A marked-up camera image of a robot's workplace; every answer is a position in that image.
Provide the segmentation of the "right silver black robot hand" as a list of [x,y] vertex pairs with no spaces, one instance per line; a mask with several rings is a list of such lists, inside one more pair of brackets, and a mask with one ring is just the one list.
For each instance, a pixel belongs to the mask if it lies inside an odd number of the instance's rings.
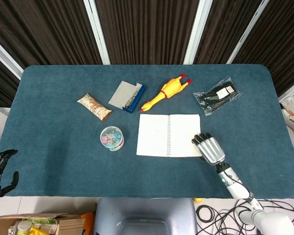
[[210,133],[194,135],[192,144],[201,153],[201,158],[210,165],[220,164],[225,159],[223,149]]

